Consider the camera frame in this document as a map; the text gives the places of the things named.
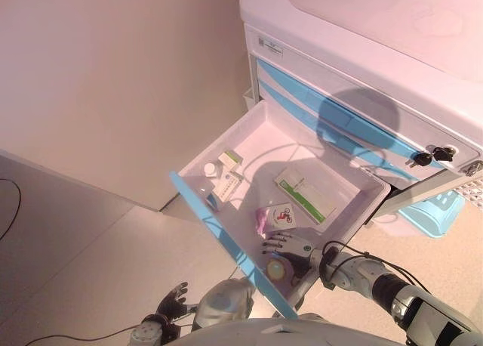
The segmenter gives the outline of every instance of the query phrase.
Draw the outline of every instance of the small white bottle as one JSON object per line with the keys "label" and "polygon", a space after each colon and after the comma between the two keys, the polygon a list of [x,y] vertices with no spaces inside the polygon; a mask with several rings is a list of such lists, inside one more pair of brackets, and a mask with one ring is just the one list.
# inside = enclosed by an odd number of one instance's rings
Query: small white bottle
{"label": "small white bottle", "polygon": [[222,170],[223,165],[220,161],[209,162],[203,168],[207,178],[220,178]]}

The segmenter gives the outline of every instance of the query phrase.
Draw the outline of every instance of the drawer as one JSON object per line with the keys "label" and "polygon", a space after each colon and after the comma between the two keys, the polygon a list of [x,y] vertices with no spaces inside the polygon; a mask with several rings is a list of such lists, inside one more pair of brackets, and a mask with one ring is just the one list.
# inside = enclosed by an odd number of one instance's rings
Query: drawer
{"label": "drawer", "polygon": [[[309,127],[312,124],[306,120],[305,113],[316,117],[317,127],[312,129],[318,132],[319,137],[347,152],[360,165],[399,189],[405,189],[443,169],[435,160],[428,166],[411,167],[414,156],[424,148],[415,147],[385,131],[260,59],[257,61],[257,78],[263,98],[279,103]],[[351,97],[355,98],[354,91],[351,93]],[[393,112],[393,122],[397,122],[397,111]]]}
{"label": "drawer", "polygon": [[[318,118],[305,114],[317,127]],[[242,183],[219,212],[208,207],[206,196],[216,181],[203,168],[226,150],[243,158],[237,172]],[[331,202],[334,210],[316,224],[293,205],[297,228],[287,230],[321,249],[329,240],[348,242],[389,193],[390,186],[335,149],[316,131],[304,125],[279,103],[262,100],[179,174],[174,185],[189,207],[235,259],[250,281],[285,317],[295,317],[292,306],[318,278],[313,268],[298,283],[283,291],[265,276],[271,255],[262,254],[264,238],[257,233],[255,211],[268,205],[292,202],[274,179],[286,168],[295,168]]]}

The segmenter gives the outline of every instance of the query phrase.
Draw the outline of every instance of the label sticker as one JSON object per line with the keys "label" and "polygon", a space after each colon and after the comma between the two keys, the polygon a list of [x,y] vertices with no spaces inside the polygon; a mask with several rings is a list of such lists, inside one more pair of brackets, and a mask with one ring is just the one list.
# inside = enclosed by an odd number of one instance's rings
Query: label sticker
{"label": "label sticker", "polygon": [[258,37],[258,45],[271,51],[273,54],[278,55],[280,57],[284,53],[284,49],[282,46],[277,45],[276,43],[268,39],[262,38],[261,36]]}

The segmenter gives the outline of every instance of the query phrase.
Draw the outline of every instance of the white plastic bin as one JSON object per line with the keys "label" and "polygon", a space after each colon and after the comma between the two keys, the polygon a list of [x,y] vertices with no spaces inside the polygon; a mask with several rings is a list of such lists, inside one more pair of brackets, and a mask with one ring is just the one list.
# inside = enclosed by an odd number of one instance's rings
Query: white plastic bin
{"label": "white plastic bin", "polygon": [[[203,175],[203,167],[225,150],[234,150],[243,158],[238,173],[244,176],[244,180],[223,209],[211,217],[207,209],[197,211],[201,202],[205,201],[206,191],[215,182],[213,180],[211,183],[212,180]],[[288,166],[294,166],[336,206],[321,225],[315,224],[304,211],[294,206],[297,229],[289,231],[319,248],[329,240],[348,242],[383,201],[390,188],[348,155],[325,144],[314,131],[278,104],[264,100],[192,160],[180,172],[182,180],[175,175],[173,178],[180,193],[184,196],[187,194],[185,198],[192,209],[199,217],[205,217],[202,220],[220,242],[229,247],[223,243],[217,228],[213,227],[214,222],[221,224],[236,245],[263,272],[267,255],[261,252],[263,238],[256,231],[255,211],[260,207],[291,201],[274,182],[274,178]],[[190,197],[192,194],[189,190],[198,197]],[[311,270],[301,283],[294,286],[294,292],[298,292],[298,289],[306,291],[313,284],[318,276],[313,272]],[[293,305],[301,296],[299,293],[298,296],[285,297]],[[271,295],[266,294],[266,297],[273,301]]]}

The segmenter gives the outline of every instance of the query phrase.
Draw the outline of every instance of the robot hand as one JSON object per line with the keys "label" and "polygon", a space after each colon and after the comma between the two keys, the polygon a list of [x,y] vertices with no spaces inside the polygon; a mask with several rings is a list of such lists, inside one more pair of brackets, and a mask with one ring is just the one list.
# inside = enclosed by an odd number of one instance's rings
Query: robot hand
{"label": "robot hand", "polygon": [[196,307],[184,304],[186,298],[182,295],[188,292],[187,287],[188,282],[178,284],[163,298],[154,314],[144,317],[141,324],[131,333],[129,346],[167,344],[180,337],[181,328],[172,321],[195,311]]}
{"label": "robot hand", "polygon": [[297,278],[302,278],[310,269],[310,255],[314,245],[288,232],[275,233],[263,243],[262,253],[274,252],[288,259]]}
{"label": "robot hand", "polygon": [[174,287],[163,298],[156,310],[157,314],[164,314],[169,321],[180,318],[188,313],[188,307],[184,304],[186,298],[182,295],[188,292],[188,282],[183,282]]}

